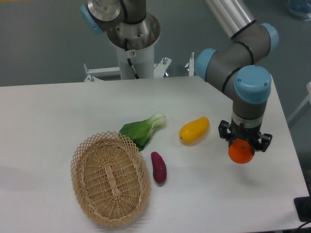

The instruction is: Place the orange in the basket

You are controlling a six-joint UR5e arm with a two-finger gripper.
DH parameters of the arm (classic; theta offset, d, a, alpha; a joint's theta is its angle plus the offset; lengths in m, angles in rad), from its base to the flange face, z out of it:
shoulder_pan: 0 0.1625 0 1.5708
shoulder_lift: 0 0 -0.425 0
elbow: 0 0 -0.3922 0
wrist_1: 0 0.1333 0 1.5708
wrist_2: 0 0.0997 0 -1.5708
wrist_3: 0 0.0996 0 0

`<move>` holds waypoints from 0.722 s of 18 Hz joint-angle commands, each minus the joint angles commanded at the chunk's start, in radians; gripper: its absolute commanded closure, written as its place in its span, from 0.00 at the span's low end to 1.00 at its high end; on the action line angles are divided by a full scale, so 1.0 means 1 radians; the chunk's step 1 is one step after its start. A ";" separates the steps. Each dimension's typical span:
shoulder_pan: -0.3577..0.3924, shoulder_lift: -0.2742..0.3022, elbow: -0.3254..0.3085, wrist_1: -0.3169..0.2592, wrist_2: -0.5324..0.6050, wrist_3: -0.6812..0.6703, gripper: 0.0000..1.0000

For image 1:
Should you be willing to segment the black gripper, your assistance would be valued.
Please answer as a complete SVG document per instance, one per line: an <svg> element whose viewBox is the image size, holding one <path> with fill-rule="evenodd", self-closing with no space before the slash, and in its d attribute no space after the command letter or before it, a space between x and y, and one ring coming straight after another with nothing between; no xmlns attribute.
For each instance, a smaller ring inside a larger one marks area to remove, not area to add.
<svg viewBox="0 0 311 233"><path fill-rule="evenodd" d="M219 136L228 143L228 147L237 139L248 142L252 147L252 155L255 155L257 151L265 152L273 138L271 134L260 133L261 124L262 122L254 123L254 120L240 121L232 118L231 124L221 120L218 126Z"/></svg>

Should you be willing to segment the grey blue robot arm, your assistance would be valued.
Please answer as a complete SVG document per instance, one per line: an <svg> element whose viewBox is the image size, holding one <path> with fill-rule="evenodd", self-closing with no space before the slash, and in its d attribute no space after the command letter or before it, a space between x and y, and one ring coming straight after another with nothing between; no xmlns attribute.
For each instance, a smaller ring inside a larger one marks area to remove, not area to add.
<svg viewBox="0 0 311 233"><path fill-rule="evenodd" d="M231 122L221 121L219 135L229 144L248 142L252 152L266 151L272 136L260 127L271 93L270 73L256 62L279 43L276 29L258 24L241 0L208 0L206 5L232 41L224 51L203 50L190 66L205 82L233 101ZM162 77L154 65L154 45L160 36L158 20L143 0L89 0L82 17L96 33L106 33L116 48L121 78Z"/></svg>

